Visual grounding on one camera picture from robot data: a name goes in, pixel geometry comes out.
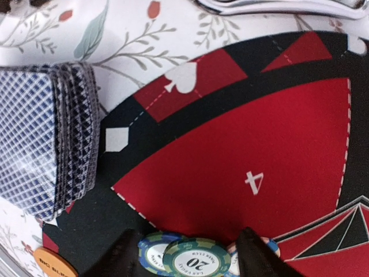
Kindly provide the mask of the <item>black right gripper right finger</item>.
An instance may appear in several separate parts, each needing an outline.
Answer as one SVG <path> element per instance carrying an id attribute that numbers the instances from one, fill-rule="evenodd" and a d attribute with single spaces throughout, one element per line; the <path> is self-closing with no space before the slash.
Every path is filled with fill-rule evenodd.
<path id="1" fill-rule="evenodd" d="M 241 276 L 297 276 L 297 270 L 283 262 L 250 227 L 236 240 Z"/>

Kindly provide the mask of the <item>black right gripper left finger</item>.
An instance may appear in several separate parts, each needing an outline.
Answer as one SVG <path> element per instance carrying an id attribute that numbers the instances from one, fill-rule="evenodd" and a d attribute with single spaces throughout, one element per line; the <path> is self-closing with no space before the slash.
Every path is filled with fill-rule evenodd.
<path id="1" fill-rule="evenodd" d="M 142 235 L 127 229 L 105 255 L 86 272 L 86 276 L 144 276 L 138 262 L 138 242 Z"/>

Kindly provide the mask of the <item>blue poker chip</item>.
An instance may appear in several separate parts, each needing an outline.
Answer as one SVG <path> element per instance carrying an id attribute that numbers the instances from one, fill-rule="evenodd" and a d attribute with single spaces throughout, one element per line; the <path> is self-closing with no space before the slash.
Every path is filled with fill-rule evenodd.
<path id="1" fill-rule="evenodd" d="M 138 246 L 138 260 L 140 264 L 149 272 L 159 276 L 173 276 L 167 272 L 163 265 L 164 251 L 167 246 L 187 237 L 179 233 L 155 232 L 142 238 Z"/>

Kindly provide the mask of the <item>green 20 poker chip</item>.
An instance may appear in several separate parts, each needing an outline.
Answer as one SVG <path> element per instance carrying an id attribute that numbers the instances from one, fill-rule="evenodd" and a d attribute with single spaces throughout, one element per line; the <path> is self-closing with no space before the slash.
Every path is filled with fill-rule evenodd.
<path id="1" fill-rule="evenodd" d="M 226 248 L 207 238 L 172 242 L 163 254 L 163 266 L 173 276 L 223 276 L 230 265 Z"/>

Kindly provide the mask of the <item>orange big blind button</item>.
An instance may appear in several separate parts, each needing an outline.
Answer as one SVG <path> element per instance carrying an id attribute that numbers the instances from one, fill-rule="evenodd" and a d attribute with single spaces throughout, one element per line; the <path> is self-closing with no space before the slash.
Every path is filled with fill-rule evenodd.
<path id="1" fill-rule="evenodd" d="M 33 252 L 33 257 L 38 266 L 47 276 L 54 277 L 77 277 L 78 272 L 74 267 L 59 254 L 39 247 Z"/>

